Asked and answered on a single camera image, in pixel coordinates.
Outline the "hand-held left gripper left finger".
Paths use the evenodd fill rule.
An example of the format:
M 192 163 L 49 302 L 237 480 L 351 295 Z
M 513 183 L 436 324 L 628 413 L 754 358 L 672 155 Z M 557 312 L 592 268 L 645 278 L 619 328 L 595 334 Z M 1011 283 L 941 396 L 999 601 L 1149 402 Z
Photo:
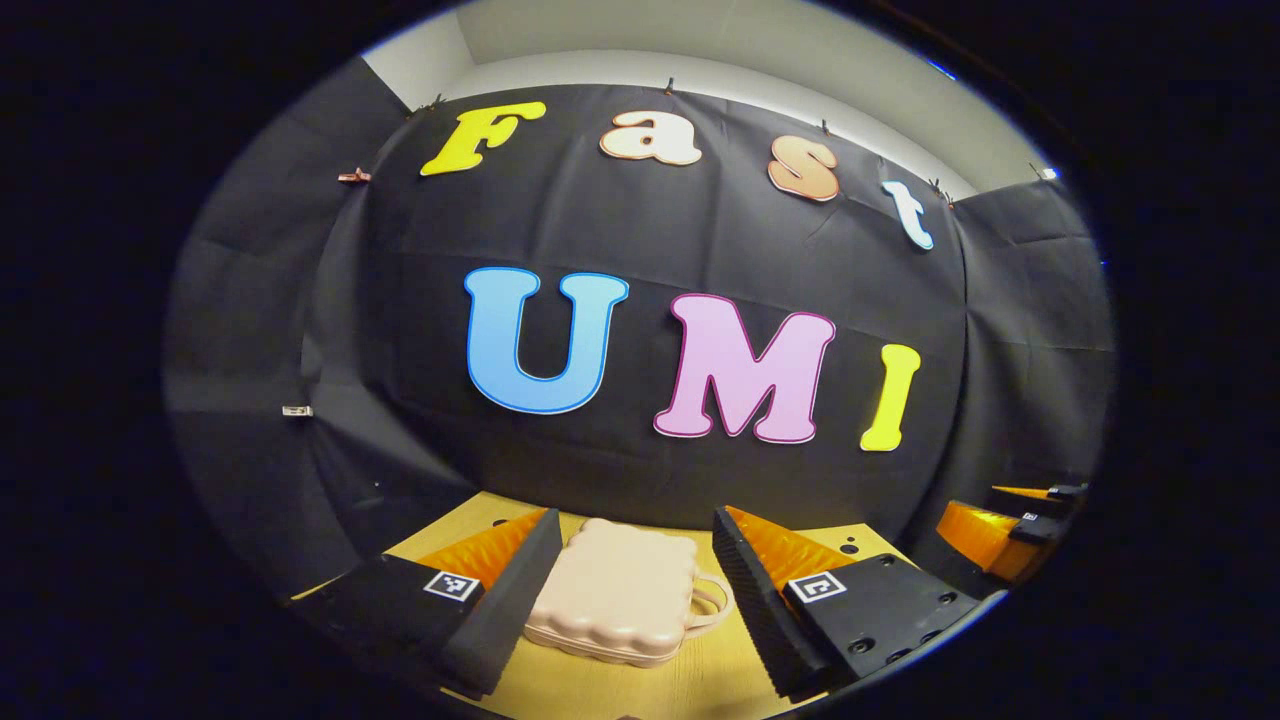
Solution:
M 291 609 L 365 671 L 481 700 L 562 546 L 559 511 L 539 509 L 416 560 L 383 553 Z

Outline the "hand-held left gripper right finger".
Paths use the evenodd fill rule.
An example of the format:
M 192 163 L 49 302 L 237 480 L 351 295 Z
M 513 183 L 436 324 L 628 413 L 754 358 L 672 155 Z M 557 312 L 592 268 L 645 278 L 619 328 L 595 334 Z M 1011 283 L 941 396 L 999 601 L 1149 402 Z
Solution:
M 980 603 L 893 553 L 851 559 L 721 506 L 712 544 L 778 696 L 864 682 L 965 625 Z

